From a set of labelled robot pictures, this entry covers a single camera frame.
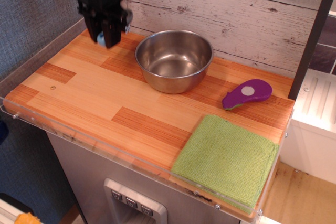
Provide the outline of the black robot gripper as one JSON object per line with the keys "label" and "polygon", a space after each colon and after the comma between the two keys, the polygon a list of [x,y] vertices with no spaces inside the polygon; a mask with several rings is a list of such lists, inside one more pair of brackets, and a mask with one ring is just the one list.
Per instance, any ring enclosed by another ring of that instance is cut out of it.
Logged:
{"label": "black robot gripper", "polygon": [[103,32],[105,45],[111,48],[121,40],[121,32],[128,32],[133,13],[121,6],[123,0],[77,0],[78,12],[84,20],[94,42]]}

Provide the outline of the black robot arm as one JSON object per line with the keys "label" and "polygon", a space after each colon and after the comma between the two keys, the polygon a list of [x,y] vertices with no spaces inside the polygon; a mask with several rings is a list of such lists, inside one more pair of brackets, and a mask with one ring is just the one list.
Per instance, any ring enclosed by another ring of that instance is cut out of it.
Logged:
{"label": "black robot arm", "polygon": [[133,20],[132,10],[122,7],[123,0],[77,0],[91,39],[106,48],[121,41]]}

